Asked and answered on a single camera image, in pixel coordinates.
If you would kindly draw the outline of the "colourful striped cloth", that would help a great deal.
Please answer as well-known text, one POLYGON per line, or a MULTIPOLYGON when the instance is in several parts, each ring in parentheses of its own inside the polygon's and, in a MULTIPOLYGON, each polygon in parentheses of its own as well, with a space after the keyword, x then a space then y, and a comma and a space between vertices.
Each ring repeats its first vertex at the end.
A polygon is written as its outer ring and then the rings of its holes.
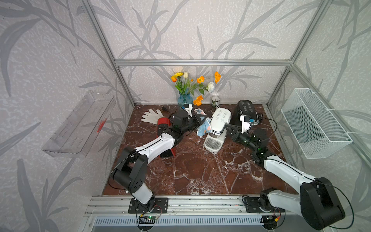
POLYGON ((200 116, 200 119, 203 121, 203 123, 197 128, 197 136, 203 137, 205 134, 208 134, 212 131, 211 127, 211 119, 205 114, 205 112, 201 109, 195 109, 195 113, 197 113, 200 116))

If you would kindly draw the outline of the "white coffee machine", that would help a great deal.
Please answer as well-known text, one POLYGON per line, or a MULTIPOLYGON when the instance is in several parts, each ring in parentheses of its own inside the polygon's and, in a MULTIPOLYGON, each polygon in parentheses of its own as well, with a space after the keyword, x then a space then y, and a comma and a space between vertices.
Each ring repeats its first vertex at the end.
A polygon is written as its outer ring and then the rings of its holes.
POLYGON ((230 110, 221 107, 215 110, 210 122, 212 131, 208 133, 204 142, 206 150, 213 154, 217 154, 221 150, 227 136, 225 126, 229 124, 230 120, 230 110))

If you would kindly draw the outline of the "black coffee machine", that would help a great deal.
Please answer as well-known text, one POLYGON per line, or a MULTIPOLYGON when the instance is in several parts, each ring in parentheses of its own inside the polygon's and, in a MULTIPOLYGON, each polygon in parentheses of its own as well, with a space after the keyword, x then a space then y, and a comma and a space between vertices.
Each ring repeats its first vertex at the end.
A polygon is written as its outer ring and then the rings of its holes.
POLYGON ((241 126, 242 122, 240 121, 240 116, 250 116, 250 118, 254 121, 253 126, 257 126, 259 122, 258 113, 253 105, 253 103, 249 100, 240 100, 237 102, 236 107, 234 108, 230 124, 241 126))

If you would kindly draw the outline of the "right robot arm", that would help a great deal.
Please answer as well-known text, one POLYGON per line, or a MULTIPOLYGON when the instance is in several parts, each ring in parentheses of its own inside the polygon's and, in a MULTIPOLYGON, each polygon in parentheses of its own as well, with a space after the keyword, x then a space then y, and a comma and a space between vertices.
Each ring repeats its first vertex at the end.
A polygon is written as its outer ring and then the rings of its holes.
POLYGON ((261 191, 258 204, 261 210, 283 209, 295 213, 315 230, 332 227, 346 218, 337 195, 339 188, 327 178, 308 175, 273 154, 255 134, 243 132, 241 127, 226 125, 232 141, 249 148, 255 164, 289 184, 297 194, 269 188, 261 191))

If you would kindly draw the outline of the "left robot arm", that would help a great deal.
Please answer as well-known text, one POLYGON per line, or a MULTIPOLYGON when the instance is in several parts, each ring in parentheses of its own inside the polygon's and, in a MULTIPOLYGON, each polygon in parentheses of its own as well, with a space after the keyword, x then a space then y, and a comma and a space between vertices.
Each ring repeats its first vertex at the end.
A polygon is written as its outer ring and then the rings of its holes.
POLYGON ((161 154, 171 152, 186 132, 197 129, 206 119, 206 115, 190 107, 180 109, 168 118, 160 110, 145 112, 142 121, 157 125, 156 139, 140 147, 123 149, 110 178, 127 190, 140 206, 152 209, 155 195, 145 184, 148 164, 161 154))

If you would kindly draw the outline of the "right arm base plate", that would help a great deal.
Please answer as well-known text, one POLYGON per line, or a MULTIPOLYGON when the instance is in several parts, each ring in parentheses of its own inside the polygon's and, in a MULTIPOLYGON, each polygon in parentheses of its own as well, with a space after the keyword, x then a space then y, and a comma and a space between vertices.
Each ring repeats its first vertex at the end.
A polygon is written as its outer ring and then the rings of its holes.
POLYGON ((242 197, 242 202, 245 206, 247 213, 260 213, 260 206, 259 206, 259 197, 251 197, 248 195, 244 195, 242 197))

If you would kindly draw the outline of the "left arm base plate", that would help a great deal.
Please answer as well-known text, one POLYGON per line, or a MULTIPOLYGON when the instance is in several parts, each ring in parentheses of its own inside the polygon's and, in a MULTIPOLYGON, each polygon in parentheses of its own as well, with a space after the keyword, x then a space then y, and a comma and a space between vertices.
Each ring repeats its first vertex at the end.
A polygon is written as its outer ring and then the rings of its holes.
POLYGON ((156 197, 151 198, 147 204, 132 198, 130 200, 128 213, 129 214, 145 214, 145 213, 167 213, 169 206, 169 198, 156 197))

